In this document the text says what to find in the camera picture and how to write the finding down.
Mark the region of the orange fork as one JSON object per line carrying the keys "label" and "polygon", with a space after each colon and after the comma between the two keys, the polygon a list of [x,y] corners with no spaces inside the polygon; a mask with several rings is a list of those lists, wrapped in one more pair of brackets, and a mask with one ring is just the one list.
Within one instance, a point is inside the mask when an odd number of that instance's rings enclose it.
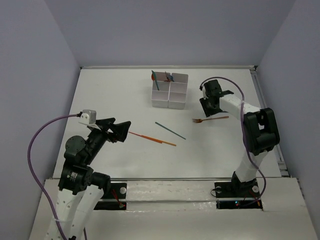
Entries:
{"label": "orange fork", "polygon": [[220,120],[220,119],[228,119],[229,116],[221,116],[221,117],[211,117],[211,118],[206,118],[206,119],[201,119],[201,118],[193,118],[192,122],[195,124],[199,124],[205,121],[211,121],[211,120]]}

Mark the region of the brown fork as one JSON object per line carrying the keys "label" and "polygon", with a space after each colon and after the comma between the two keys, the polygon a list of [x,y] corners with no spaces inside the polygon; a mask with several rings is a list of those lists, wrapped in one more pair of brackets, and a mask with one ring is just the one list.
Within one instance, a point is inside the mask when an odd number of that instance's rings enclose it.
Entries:
{"label": "brown fork", "polygon": [[166,78],[166,81],[167,82],[170,82],[170,77],[169,77],[169,74],[167,72],[164,72],[165,73],[165,78]]}

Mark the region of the teal spoon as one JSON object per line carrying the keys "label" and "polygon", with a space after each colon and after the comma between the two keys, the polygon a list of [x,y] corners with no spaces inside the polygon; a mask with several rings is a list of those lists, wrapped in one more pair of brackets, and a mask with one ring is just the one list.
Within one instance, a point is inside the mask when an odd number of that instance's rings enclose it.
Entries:
{"label": "teal spoon", "polygon": [[156,81],[154,81],[155,82],[155,85],[156,85],[156,89],[159,91],[160,90],[160,88],[159,88],[159,85],[158,85],[158,81],[157,81],[157,78],[156,78]]}

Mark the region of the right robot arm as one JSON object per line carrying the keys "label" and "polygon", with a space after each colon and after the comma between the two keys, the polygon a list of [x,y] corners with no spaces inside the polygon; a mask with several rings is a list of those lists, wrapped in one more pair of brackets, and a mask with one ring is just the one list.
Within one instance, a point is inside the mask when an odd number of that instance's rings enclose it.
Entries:
{"label": "right robot arm", "polygon": [[232,175],[230,190],[235,196],[242,196],[253,187],[262,160],[280,143],[275,113],[271,108],[247,103],[241,88],[225,77],[210,77],[199,89],[199,102],[206,117],[228,113],[240,121],[245,153]]}

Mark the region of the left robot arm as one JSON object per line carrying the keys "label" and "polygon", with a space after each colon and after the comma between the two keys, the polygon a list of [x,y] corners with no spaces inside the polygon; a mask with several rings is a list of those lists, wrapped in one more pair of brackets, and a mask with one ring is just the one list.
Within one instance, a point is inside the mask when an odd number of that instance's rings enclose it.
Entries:
{"label": "left robot arm", "polygon": [[130,121],[116,123],[115,118],[96,119],[83,113],[79,123],[87,126],[87,138],[70,137],[65,144],[64,165],[58,183],[56,216],[51,219],[46,240],[79,240],[95,206],[110,194],[109,175],[95,172],[91,163],[106,142],[124,142]]}

